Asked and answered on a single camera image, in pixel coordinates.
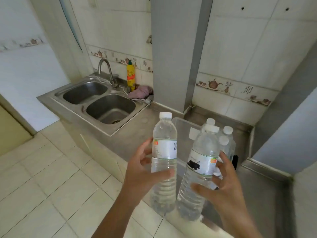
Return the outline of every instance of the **sink basin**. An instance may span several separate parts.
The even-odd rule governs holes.
[[[86,112],[102,123],[115,124],[132,113],[135,107],[135,103],[130,99],[109,94],[90,104]]]
[[[82,104],[96,98],[96,96],[105,93],[107,89],[107,86],[98,82],[86,82],[67,91],[63,95],[63,98],[72,104]]]

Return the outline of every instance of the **pink cloth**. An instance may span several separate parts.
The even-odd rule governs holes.
[[[147,96],[153,93],[153,89],[146,85],[140,85],[136,90],[130,92],[128,97],[131,99],[142,98],[145,99]]]

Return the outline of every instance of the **hand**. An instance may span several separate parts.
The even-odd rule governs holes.
[[[129,197],[129,202],[134,206],[140,203],[153,185],[174,176],[174,169],[150,173],[143,167],[145,164],[151,163],[152,159],[145,156],[152,153],[152,148],[147,148],[152,140],[152,137],[148,138],[138,147],[126,169],[120,194]]]
[[[223,163],[217,162],[216,166],[223,179],[212,177],[212,182],[219,190],[211,190],[196,183],[191,184],[192,190],[214,205],[225,230],[234,237],[249,237],[246,232],[251,232],[250,237],[261,237],[248,213],[241,184],[232,163],[222,151],[219,156]]]

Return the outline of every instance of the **yellow bottle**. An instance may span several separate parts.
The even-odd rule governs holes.
[[[129,60],[129,64],[126,67],[126,70],[127,70],[128,86],[131,87],[131,91],[133,91],[135,89],[135,70],[131,60]]]

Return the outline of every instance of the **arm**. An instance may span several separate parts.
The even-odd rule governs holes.
[[[154,184],[174,175],[173,169],[150,173],[143,167],[145,164],[151,163],[151,158],[145,156],[152,153],[152,148],[147,148],[152,143],[152,139],[149,138],[141,144],[130,159],[122,189],[92,238],[123,237],[132,212],[142,198]]]
[[[262,238],[248,213],[241,184],[236,171],[227,156],[220,152],[223,163],[217,162],[217,167],[223,176],[219,179],[212,177],[212,181],[219,190],[211,190],[199,184],[192,184],[196,193],[205,197],[215,207],[221,217],[224,229],[235,238]]]

